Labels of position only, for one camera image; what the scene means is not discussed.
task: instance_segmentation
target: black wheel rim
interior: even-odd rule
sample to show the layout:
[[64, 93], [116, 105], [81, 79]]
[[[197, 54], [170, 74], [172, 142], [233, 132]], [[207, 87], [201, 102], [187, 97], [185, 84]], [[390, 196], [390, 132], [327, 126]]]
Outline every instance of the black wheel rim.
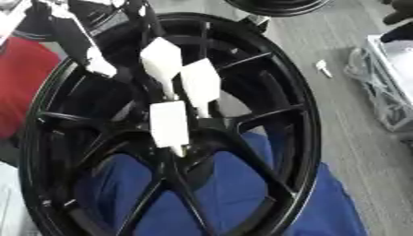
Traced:
[[253, 14], [271, 17], [292, 17], [312, 12], [329, 0], [226, 0], [231, 5]]
[[[167, 32], [166, 38], [183, 48], [184, 58], [186, 52], [195, 50], [184, 61], [192, 62], [207, 54], [224, 79], [223, 89], [234, 97], [242, 98], [240, 100], [253, 113], [235, 118], [222, 117], [217, 106], [212, 104], [210, 110], [213, 118], [189, 121], [192, 139], [192, 148], [188, 150], [190, 159], [178, 161], [164, 149], [158, 149], [160, 158], [156, 162], [137, 158], [154, 171], [157, 178], [147, 186], [117, 234], [131, 235], [131, 230], [161, 191], [168, 189], [181, 197], [205, 235], [215, 235], [185, 180], [188, 170], [205, 163], [212, 153], [222, 149], [233, 152], [257, 171], [267, 183], [268, 191], [268, 197], [253, 215], [228, 235], [281, 233], [302, 209], [313, 187], [320, 161], [319, 117], [305, 80], [275, 44], [236, 22], [200, 14], [169, 14], [160, 19]], [[140, 46], [136, 40], [139, 35], [138, 28], [123, 24], [102, 33], [98, 39], [113, 63], [131, 67], [138, 65], [138, 61], [131, 60], [126, 54], [132, 51], [128, 55], [133, 56], [134, 50], [130, 47]], [[119, 45], [128, 47], [121, 50]], [[254, 72], [253, 79], [243, 77], [244, 80], [235, 81], [232, 78], [233, 75], [245, 75], [248, 71]], [[142, 73], [139, 66], [136, 73]], [[103, 81], [78, 68], [74, 62], [64, 61], [42, 86], [28, 115], [19, 172], [29, 212], [44, 235], [111, 235], [82, 210], [70, 186], [83, 171], [107, 159], [109, 153], [123, 152], [134, 156], [134, 151], [125, 148], [127, 144], [123, 145], [125, 140], [139, 140], [134, 145], [142, 148], [135, 149], [135, 152], [138, 151], [140, 157], [150, 156], [148, 147], [153, 144], [145, 120], [148, 109], [145, 103], [137, 122], [107, 122], [107, 117], [102, 113], [99, 119], [85, 118], [79, 111], [67, 112], [70, 107], [62, 108], [63, 101], [70, 97], [67, 95], [76, 91], [85, 78], [93, 80], [93, 77]], [[142, 90], [150, 91], [142, 100], [161, 99], [153, 92], [159, 91], [158, 85], [142, 74], [137, 77], [143, 79], [139, 81]], [[110, 83], [111, 86], [124, 86], [116, 84], [116, 81]], [[250, 92], [254, 91], [254, 99], [251, 99]], [[131, 97], [126, 95], [124, 102], [129, 100]], [[280, 128], [288, 130], [282, 163], [276, 171], [264, 164], [239, 136], [239, 133], [258, 124], [264, 125], [270, 140]], [[54, 158], [71, 159], [66, 152], [67, 147], [57, 146], [62, 144], [59, 140], [67, 138], [67, 129], [77, 130], [80, 127], [99, 131], [93, 136], [94, 142], [81, 151], [80, 161], [74, 164]], [[157, 165], [160, 162], [166, 168], [160, 169]], [[51, 171], [51, 167], [59, 170], [60, 175]]]

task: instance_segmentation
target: blue cloth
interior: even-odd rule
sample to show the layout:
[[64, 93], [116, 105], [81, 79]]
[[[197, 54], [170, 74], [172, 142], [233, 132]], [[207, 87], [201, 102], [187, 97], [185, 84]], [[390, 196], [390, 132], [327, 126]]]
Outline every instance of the blue cloth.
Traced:
[[[247, 133], [244, 138], [273, 166], [267, 139]], [[266, 195], [261, 178], [228, 152], [214, 157], [214, 173], [196, 191], [206, 216], [219, 233], [234, 228], [257, 208]], [[89, 214], [111, 229], [119, 229], [140, 193], [150, 181], [150, 172], [126, 155], [116, 155], [101, 170], [81, 180], [77, 199]], [[201, 235], [178, 197], [165, 193], [143, 217], [135, 230], [139, 236]], [[351, 199], [325, 164], [321, 164], [313, 194], [288, 236], [367, 235]]]

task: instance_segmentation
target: rim lip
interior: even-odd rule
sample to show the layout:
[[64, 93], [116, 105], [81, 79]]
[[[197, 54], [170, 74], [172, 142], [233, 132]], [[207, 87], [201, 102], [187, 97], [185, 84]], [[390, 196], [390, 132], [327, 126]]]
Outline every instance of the rim lip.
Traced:
[[[161, 19], [186, 19], [186, 20], [194, 20], [194, 18], [203, 18], [203, 19], [210, 19], [210, 20], [220, 20], [224, 23], [237, 23], [225, 18], [214, 17], [205, 14], [196, 14], [196, 13], [172, 13], [172, 14], [163, 14], [160, 16]], [[106, 32], [113, 30], [114, 28], [110, 28], [105, 30], [102, 34], [98, 35], [98, 40], [105, 35]], [[309, 126], [311, 127], [308, 131], [309, 137], [311, 142], [305, 142], [306, 147], [304, 150], [307, 150], [305, 153], [308, 158], [308, 165], [302, 167], [305, 169], [306, 175], [303, 177], [301, 189], [296, 194], [296, 198], [293, 200], [293, 203], [289, 205], [288, 210], [286, 210], [286, 214], [280, 219], [277, 225], [272, 225], [270, 228], [263, 229], [261, 231], [268, 232], [268, 234], [263, 235], [272, 235], [278, 234], [283, 232], [289, 224], [298, 216], [299, 212], [302, 209], [302, 206], [307, 201], [308, 197], [310, 196], [310, 192], [314, 186], [315, 175], [317, 173], [317, 167], [321, 160], [321, 124], [319, 113], [315, 104], [315, 99], [311, 93], [310, 88], [308, 87], [307, 82], [305, 81], [304, 77], [298, 70], [295, 64], [293, 64], [290, 59], [276, 46], [273, 42], [265, 38], [264, 36], [257, 34], [253, 30], [245, 29], [244, 27], [240, 27], [240, 30], [244, 30], [246, 34], [253, 34], [257, 40], [267, 41], [267, 46], [271, 49], [271, 52], [275, 54], [275, 58], [279, 60], [279, 63], [283, 65], [282, 71], [286, 74], [286, 77], [293, 77], [294, 82], [297, 85], [301, 92], [302, 96], [306, 99], [304, 103], [307, 105], [307, 114], [308, 120], [311, 122]], [[55, 78], [55, 80], [62, 79], [64, 75], [71, 74], [77, 65], [73, 63], [70, 59], [64, 60], [61, 64], [59, 64], [49, 75], [48, 79], [45, 80], [41, 89], [38, 91], [34, 100], [43, 100], [45, 96], [44, 91], [50, 92], [50, 86], [57, 83], [47, 81], [53, 77], [59, 76]], [[34, 115], [37, 114], [39, 103], [33, 103], [28, 113], [28, 122], [26, 123], [24, 129], [24, 136], [23, 142], [33, 144], [36, 140], [33, 140], [33, 130], [32, 127], [35, 119], [33, 119]], [[33, 191], [33, 188], [36, 188], [36, 181], [30, 175], [30, 168], [31, 168], [31, 159], [32, 159], [32, 152], [38, 150], [38, 146], [28, 145], [23, 146], [20, 150], [20, 158], [19, 158], [19, 177], [21, 183], [22, 194], [24, 196], [24, 200], [28, 207], [28, 211], [33, 218], [33, 221], [37, 224], [41, 233], [43, 235], [53, 235], [53, 236], [67, 236], [70, 234], [65, 234], [65, 228], [67, 228], [67, 224], [63, 224], [61, 222], [61, 218], [53, 218], [54, 214], [51, 214], [49, 209], [45, 209], [42, 205], [41, 196], [38, 195], [37, 191]]]
[[310, 13], [318, 8], [326, 5], [330, 0], [315, 0], [307, 5], [285, 6], [284, 3], [279, 3], [276, 7], [268, 8], [254, 4], [254, 0], [225, 0], [232, 6], [257, 15], [269, 17], [294, 17], [306, 13]]

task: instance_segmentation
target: black glove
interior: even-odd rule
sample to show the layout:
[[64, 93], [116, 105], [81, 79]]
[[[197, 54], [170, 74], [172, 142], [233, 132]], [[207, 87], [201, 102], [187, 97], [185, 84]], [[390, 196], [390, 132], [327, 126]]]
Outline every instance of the black glove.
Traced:
[[[392, 7], [395, 12], [384, 18], [384, 24], [393, 25], [403, 20], [413, 18], [413, 0], [394, 0]], [[382, 36], [382, 42], [390, 41], [413, 41], [413, 23], [407, 23], [401, 27], [391, 30]]]

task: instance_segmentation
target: white plastic block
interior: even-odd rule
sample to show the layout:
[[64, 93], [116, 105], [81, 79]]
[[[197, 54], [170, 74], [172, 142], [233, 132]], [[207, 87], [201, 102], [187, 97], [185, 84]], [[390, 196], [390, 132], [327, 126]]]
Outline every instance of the white plastic block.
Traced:
[[162, 84], [163, 90], [171, 100], [174, 98], [172, 80], [183, 67], [181, 48], [158, 37], [150, 43], [140, 57], [145, 71]]
[[185, 103], [178, 100], [151, 104], [150, 131], [158, 148], [189, 144]]
[[181, 71], [183, 88], [201, 116], [207, 116], [207, 105], [219, 99], [221, 79], [209, 59], [186, 65]]

